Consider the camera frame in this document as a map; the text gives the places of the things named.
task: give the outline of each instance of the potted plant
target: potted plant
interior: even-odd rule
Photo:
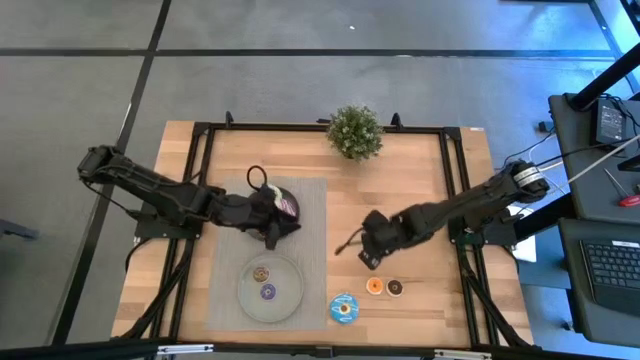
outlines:
[[[344,157],[360,162],[378,155],[383,132],[371,109],[346,106],[331,114],[327,138]]]

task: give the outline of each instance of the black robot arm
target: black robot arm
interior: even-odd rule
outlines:
[[[106,145],[89,149],[78,166],[78,174],[87,184],[122,188],[155,207],[159,217],[177,227],[191,221],[211,221],[241,231],[255,229],[271,250],[279,238],[300,228],[297,216],[276,207],[276,194],[266,181],[249,197],[226,194],[218,187],[175,182]],[[142,216],[139,212],[128,213],[134,218]]]
[[[449,220],[465,217],[468,230],[475,232],[513,202],[538,201],[548,190],[549,184],[533,164],[516,161],[451,199],[412,205],[389,219],[374,210],[362,223],[363,248],[358,257],[374,270],[383,257],[431,239]]]

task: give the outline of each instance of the wooden table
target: wooden table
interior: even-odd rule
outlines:
[[[181,180],[193,122],[167,123],[155,171]],[[471,186],[492,174],[482,129],[462,128]],[[269,176],[325,177],[327,189],[327,301],[342,292],[355,294],[360,317],[351,326],[329,318],[323,331],[232,332],[206,328],[208,286],[216,249],[216,227],[206,224],[196,243],[179,339],[203,342],[265,344],[330,344],[367,346],[456,347],[470,345],[455,248],[443,229],[428,242],[398,251],[370,271],[357,258],[358,247],[333,254],[373,209],[391,215],[408,205],[447,198],[437,136],[385,134],[380,156],[361,164],[343,159],[321,132],[216,131],[208,184],[221,186],[226,177],[244,178],[249,166],[263,166]],[[450,144],[455,164],[453,144]],[[460,179],[456,166],[456,190]],[[154,240],[131,259],[112,334],[128,330],[156,295],[165,259],[166,240]],[[509,323],[532,342],[518,274],[513,259],[499,247],[484,251],[491,295]],[[371,276],[399,279],[404,295],[372,296],[365,290]],[[161,335],[168,333],[172,300]],[[476,299],[481,340],[488,342],[484,314]]]

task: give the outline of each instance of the clear plate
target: clear plate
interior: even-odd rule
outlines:
[[[263,283],[253,278],[253,270],[264,266],[269,269],[269,279]],[[260,294],[267,284],[275,288],[273,299],[265,300]],[[302,274],[289,258],[277,254],[264,254],[251,260],[240,273],[238,300],[240,306],[255,320],[277,322],[288,318],[302,300]]]

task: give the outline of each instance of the toy donut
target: toy donut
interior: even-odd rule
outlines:
[[[276,297],[276,287],[271,284],[264,284],[260,289],[260,297],[262,300],[273,300]]]
[[[390,280],[387,283],[387,293],[392,297],[399,297],[402,295],[403,286],[398,280]]]
[[[373,277],[367,280],[367,292],[371,295],[380,295],[384,289],[384,284],[379,278]]]
[[[331,300],[329,311],[333,320],[339,324],[348,325],[356,321],[360,308],[353,295],[340,294]]]
[[[269,268],[266,266],[258,266],[253,270],[253,280],[263,283],[269,280]]]

